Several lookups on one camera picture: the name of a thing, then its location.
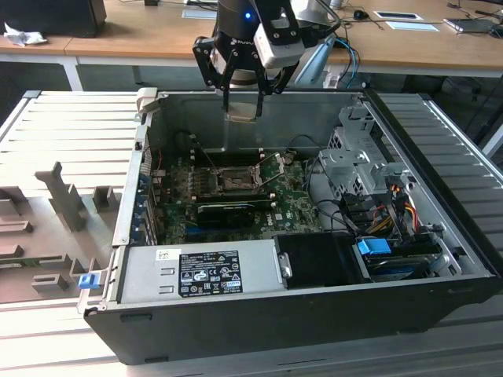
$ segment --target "wooden desk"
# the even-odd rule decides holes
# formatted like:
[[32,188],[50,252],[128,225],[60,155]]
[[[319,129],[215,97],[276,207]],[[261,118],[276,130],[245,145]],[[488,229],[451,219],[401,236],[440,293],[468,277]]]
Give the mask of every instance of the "wooden desk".
[[[424,21],[438,23],[444,18],[464,18],[464,13],[446,7],[445,0],[351,0],[354,6],[363,6],[373,20],[380,20],[376,11],[417,13]],[[465,9],[494,12],[495,5],[482,2],[462,2]],[[346,7],[339,11],[341,18],[353,17],[354,9]],[[360,53],[362,69],[371,67],[426,68],[451,70],[503,72],[503,40],[490,35],[457,35],[447,24],[434,24],[437,31],[393,30],[384,22],[379,22],[380,30],[372,22],[351,24],[348,36],[351,45]],[[344,36],[343,29],[337,31]],[[340,53],[334,52],[331,64],[340,64]]]
[[72,37],[50,37],[47,43],[21,47],[13,45],[7,38],[0,38],[0,53],[64,55],[64,48],[71,40]]
[[[351,0],[351,4],[363,6],[374,20],[377,16],[373,10],[419,13],[424,22],[464,17],[462,12],[447,8],[445,0]],[[463,6],[474,16],[475,9],[497,9],[482,2],[465,1]],[[76,69],[79,64],[196,67],[191,50],[194,40],[209,36],[215,24],[214,20],[182,18],[183,4],[145,8],[142,1],[105,0],[105,7],[107,24],[97,38],[49,36],[50,43],[26,48],[2,40],[0,60],[62,64],[72,89],[81,90]],[[348,6],[339,14],[352,20],[353,12]],[[348,29],[351,45],[362,59],[360,72],[475,77],[503,74],[502,40],[489,35],[456,35],[445,24],[435,24],[439,32],[399,31],[384,22],[379,25],[383,31],[370,22],[353,22]],[[344,36],[342,28],[338,33]],[[328,70],[336,75],[347,62],[347,51],[335,49]]]

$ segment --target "warning label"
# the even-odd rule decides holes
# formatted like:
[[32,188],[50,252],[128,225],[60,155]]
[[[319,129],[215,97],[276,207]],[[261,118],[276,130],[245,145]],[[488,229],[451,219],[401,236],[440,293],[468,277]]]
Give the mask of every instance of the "warning label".
[[178,293],[182,297],[241,293],[237,251],[180,254]]

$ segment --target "blue latch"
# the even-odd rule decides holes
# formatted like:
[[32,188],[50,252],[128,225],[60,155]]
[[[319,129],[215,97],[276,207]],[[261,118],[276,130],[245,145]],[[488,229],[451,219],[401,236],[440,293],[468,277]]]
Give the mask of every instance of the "blue latch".
[[80,289],[98,289],[100,287],[101,273],[84,273],[79,279]]
[[390,245],[384,238],[365,238],[358,242],[360,254],[391,254]]

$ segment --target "computer mouse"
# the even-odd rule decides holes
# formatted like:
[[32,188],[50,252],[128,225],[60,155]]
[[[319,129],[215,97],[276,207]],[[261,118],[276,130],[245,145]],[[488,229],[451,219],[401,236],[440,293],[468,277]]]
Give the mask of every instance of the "computer mouse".
[[369,14],[364,10],[356,9],[353,13],[353,18],[356,21],[362,21],[369,18]]

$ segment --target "crumpled paper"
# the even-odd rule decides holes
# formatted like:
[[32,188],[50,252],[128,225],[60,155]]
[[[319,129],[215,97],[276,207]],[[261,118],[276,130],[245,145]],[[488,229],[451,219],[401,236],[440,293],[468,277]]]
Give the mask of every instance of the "crumpled paper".
[[37,43],[45,43],[47,39],[42,37],[42,34],[37,31],[24,32],[12,29],[8,24],[5,24],[6,32],[3,36],[13,44],[25,47],[26,45],[36,45]]

